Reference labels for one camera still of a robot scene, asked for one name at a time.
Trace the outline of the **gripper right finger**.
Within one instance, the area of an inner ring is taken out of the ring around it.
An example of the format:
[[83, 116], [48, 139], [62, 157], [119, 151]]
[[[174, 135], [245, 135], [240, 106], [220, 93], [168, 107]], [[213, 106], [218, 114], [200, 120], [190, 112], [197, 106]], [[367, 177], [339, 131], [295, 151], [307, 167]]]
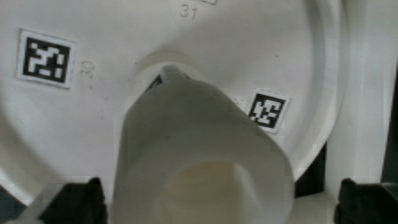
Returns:
[[398, 224], [398, 183], [341, 181], [334, 224]]

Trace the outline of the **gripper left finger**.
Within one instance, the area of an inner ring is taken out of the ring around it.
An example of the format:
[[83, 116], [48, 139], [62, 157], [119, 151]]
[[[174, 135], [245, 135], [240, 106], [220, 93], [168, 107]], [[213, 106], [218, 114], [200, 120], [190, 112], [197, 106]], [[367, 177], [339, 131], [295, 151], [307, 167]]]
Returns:
[[49, 185], [37, 195], [14, 224], [106, 224], [101, 180]]

